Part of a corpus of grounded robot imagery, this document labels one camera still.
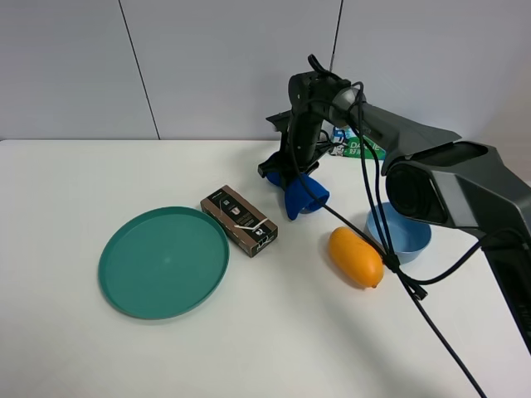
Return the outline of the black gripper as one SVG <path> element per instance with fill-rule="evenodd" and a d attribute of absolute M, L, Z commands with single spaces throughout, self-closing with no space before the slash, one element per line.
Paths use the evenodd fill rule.
<path fill-rule="evenodd" d="M 294 144 L 294 152 L 299 171 L 310 175 L 319 167 L 319 160 L 329 150 L 329 141 L 320 141 L 323 120 L 309 112 L 296 117 L 295 129 L 291 130 L 295 114 L 292 110 L 271 115 L 266 118 L 275 131 L 281 133 L 280 149 L 258 165 L 261 177 L 277 174 L 282 177 L 286 170 L 285 155 L 290 155 L 290 143 Z"/>

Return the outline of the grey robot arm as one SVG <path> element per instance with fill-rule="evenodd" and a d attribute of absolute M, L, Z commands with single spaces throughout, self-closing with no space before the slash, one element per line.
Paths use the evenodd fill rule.
<path fill-rule="evenodd" d="M 270 116 L 280 149 L 258 167 L 287 188 L 314 171 L 324 150 L 323 122 L 359 127 L 386 154 L 387 198 L 415 220 L 458 229 L 480 240 L 519 332 L 530 339 L 530 188 L 488 145 L 369 104 L 359 83 L 327 71 L 290 78 L 291 108 Z"/>

